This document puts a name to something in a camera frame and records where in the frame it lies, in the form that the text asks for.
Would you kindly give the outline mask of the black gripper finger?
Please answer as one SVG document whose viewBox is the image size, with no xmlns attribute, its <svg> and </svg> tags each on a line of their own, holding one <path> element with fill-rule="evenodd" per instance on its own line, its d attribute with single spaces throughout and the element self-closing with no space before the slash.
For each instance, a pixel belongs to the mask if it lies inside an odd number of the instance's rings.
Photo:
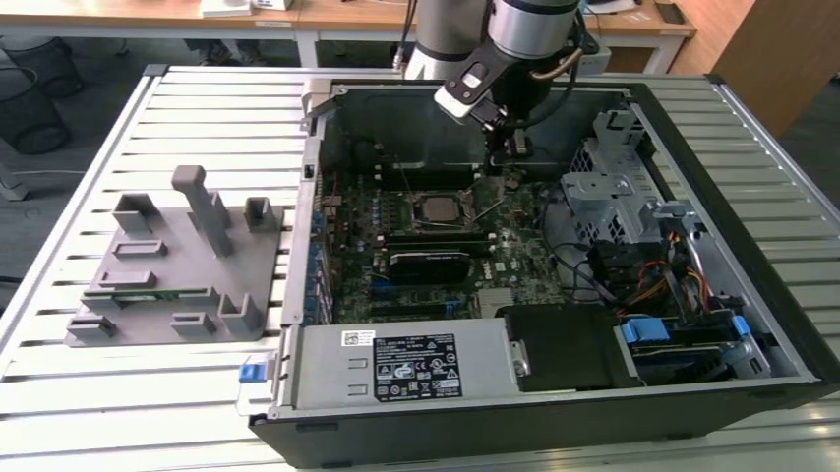
<svg viewBox="0 0 840 472">
<path fill-rule="evenodd" d="M 498 122 L 485 130 L 485 148 L 485 172 L 501 172 L 505 166 L 532 156 L 532 140 L 517 123 Z"/>
</svg>

